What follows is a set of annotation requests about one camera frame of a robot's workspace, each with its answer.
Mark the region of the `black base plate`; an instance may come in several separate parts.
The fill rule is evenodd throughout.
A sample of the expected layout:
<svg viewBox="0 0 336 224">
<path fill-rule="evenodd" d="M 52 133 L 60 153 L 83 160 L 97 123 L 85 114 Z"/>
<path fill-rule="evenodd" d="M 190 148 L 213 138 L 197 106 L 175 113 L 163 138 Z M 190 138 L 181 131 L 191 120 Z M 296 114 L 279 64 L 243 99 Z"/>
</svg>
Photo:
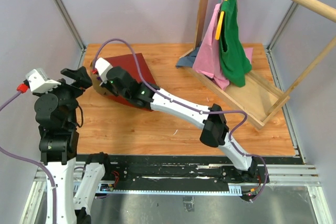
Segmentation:
<svg viewBox="0 0 336 224">
<path fill-rule="evenodd" d="M 144 193 L 226 193 L 230 184 L 264 185 L 269 177 L 257 158 L 252 168 L 240 172 L 225 156 L 145 156 L 80 154 L 78 161 L 98 163 L 106 170 L 103 193 L 107 182 L 118 179 L 116 191 Z"/>
</svg>

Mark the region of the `green shirt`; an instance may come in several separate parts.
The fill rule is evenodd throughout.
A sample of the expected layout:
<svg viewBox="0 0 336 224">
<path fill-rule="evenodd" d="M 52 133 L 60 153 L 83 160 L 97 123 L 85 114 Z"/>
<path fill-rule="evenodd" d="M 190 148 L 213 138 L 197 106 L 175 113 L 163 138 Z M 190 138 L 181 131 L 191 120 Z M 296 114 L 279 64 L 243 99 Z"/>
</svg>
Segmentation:
<svg viewBox="0 0 336 224">
<path fill-rule="evenodd" d="M 225 17 L 225 28 L 219 39 L 219 62 L 224 77 L 241 88 L 246 84 L 245 74 L 252 70 L 252 66 L 239 40 L 237 16 L 236 4 L 232 15 Z"/>
</svg>

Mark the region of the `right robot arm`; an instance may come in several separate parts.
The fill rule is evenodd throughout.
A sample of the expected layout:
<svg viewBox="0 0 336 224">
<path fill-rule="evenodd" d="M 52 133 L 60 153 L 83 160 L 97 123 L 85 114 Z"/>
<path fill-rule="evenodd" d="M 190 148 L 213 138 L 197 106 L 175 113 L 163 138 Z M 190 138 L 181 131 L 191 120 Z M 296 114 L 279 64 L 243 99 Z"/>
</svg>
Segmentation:
<svg viewBox="0 0 336 224">
<path fill-rule="evenodd" d="M 108 67 L 100 78 L 102 87 L 116 97 L 123 97 L 136 108 L 164 112 L 194 124 L 202 131 L 200 141 L 224 152 L 242 181 L 250 182 L 256 177 L 255 158 L 234 139 L 233 131 L 224 117 L 225 112 L 219 105 L 208 107 L 183 100 L 153 84 L 136 81 L 121 67 Z"/>
</svg>

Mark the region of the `blue-grey cloth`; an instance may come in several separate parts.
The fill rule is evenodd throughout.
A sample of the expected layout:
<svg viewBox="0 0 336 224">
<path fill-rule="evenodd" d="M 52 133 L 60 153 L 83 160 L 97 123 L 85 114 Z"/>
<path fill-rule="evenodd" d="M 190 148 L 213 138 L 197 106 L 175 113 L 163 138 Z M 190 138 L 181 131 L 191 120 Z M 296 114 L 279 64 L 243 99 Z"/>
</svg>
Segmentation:
<svg viewBox="0 0 336 224">
<path fill-rule="evenodd" d="M 181 67 L 191 68 L 195 62 L 198 51 L 199 51 L 199 47 L 189 50 L 177 61 L 175 67 L 176 68 L 181 68 Z"/>
</svg>

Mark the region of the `red paper bag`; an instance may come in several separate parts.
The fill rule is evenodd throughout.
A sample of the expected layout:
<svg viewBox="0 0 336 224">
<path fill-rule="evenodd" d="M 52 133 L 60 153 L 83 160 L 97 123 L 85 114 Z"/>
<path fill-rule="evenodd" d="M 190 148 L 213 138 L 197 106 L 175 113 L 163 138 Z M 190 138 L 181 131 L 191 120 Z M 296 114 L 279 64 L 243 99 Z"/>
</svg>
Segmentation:
<svg viewBox="0 0 336 224">
<path fill-rule="evenodd" d="M 103 83 L 94 75 L 95 65 L 90 65 L 90 77 L 94 90 L 105 98 L 126 106 L 151 111 L 150 103 L 154 92 L 140 78 L 133 55 L 104 58 L 113 68 Z"/>
</svg>

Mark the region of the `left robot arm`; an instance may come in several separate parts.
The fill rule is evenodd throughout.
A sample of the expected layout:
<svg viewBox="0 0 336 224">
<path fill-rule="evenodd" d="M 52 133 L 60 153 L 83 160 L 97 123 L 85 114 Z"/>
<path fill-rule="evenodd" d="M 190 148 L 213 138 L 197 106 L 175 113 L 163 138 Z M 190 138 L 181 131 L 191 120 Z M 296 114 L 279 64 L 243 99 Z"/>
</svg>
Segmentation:
<svg viewBox="0 0 336 224">
<path fill-rule="evenodd" d="M 91 223 L 91 206 L 101 180 L 112 175 L 108 154 L 91 154 L 85 164 L 84 174 L 77 191 L 74 191 L 74 171 L 79 133 L 77 129 L 77 98 L 92 86 L 86 68 L 63 69 L 66 77 L 74 80 L 49 79 L 38 68 L 27 76 L 35 102 L 35 119 L 39 124 L 41 162 L 47 175 L 46 223 Z"/>
</svg>

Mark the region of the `pink shirt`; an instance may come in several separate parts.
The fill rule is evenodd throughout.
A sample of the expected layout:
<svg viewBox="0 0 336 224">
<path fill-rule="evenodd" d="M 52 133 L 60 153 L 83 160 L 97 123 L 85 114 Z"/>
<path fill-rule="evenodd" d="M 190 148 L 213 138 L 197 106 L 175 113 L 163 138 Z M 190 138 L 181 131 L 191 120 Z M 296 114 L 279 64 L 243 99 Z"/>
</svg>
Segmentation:
<svg viewBox="0 0 336 224">
<path fill-rule="evenodd" d="M 200 49 L 193 64 L 193 70 L 212 79 L 222 90 L 230 83 L 222 73 L 219 62 L 219 40 L 215 39 L 216 27 L 219 17 L 220 4 L 216 4 L 211 21 L 201 43 Z M 247 58 L 252 60 L 253 49 L 243 48 Z"/>
</svg>

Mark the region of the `yellow hanger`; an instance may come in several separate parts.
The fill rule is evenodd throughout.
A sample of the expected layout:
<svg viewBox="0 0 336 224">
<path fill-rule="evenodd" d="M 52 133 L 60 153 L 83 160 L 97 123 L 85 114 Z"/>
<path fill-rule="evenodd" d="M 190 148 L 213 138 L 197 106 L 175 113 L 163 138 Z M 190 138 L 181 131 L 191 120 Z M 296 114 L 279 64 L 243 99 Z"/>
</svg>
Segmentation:
<svg viewBox="0 0 336 224">
<path fill-rule="evenodd" d="M 216 27 L 215 39 L 219 40 L 221 37 L 222 31 L 225 28 L 225 17 L 230 17 L 233 13 L 234 7 L 237 4 L 237 0 L 224 0 L 220 3 L 219 17 Z"/>
</svg>

